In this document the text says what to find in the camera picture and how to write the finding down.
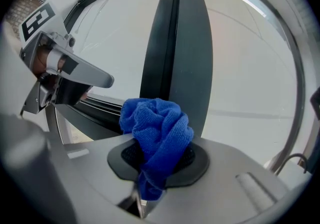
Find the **crumpled blue microfiber cloth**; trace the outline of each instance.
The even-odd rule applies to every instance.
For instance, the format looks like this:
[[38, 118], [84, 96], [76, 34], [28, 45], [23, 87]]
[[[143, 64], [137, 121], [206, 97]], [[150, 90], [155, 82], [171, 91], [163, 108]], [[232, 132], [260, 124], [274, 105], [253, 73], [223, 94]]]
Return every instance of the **crumpled blue microfiber cloth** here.
[[136, 98], [125, 101], [119, 122], [124, 134], [132, 132], [143, 151], [138, 178], [141, 198], [159, 199], [166, 178], [193, 138], [188, 116], [174, 102]]

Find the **hand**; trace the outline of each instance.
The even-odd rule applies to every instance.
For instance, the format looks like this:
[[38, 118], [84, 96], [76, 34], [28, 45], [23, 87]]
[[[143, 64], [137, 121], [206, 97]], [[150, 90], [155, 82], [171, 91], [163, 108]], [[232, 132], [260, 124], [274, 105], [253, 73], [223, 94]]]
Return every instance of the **hand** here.
[[[43, 46], [38, 47], [36, 51], [35, 61], [32, 67], [32, 72], [34, 75], [38, 76], [45, 72], [47, 67], [46, 59], [48, 58], [49, 53], [50, 53], [50, 50], [47, 49], [46, 47], [43, 47]], [[58, 62], [58, 69], [61, 69], [64, 63], [65, 63], [65, 59], [60, 59]], [[84, 100], [87, 97], [88, 97], [87, 93], [84, 93], [80, 99]]]

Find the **black plastic mount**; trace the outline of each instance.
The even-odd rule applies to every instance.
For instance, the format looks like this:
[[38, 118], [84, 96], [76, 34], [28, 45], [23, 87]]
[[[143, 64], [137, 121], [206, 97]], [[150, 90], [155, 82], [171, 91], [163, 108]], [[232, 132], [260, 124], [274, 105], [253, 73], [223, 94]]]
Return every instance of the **black plastic mount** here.
[[[107, 161], [110, 168], [121, 179], [137, 181], [143, 152], [136, 139], [129, 140], [113, 148]], [[165, 188], [190, 186], [199, 180], [209, 167], [209, 156], [200, 146], [190, 143], [174, 168], [173, 174], [166, 179]]]

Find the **black mesh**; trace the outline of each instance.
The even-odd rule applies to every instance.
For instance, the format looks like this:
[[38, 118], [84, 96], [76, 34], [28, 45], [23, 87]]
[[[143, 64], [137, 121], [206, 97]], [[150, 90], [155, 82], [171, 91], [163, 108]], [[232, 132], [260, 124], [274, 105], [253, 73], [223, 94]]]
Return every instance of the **black mesh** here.
[[[140, 172], [140, 164], [143, 163], [143, 157], [144, 154], [140, 148], [140, 145], [138, 142], [134, 143], [133, 145], [127, 147], [124, 149], [121, 153], [122, 159], [129, 164], [132, 168], [136, 169], [138, 172]], [[185, 152], [183, 156], [181, 157], [180, 161], [176, 164], [174, 168], [174, 173], [177, 173], [178, 171], [188, 167], [190, 164], [193, 163], [196, 155], [192, 148], [188, 146], [185, 149]]]

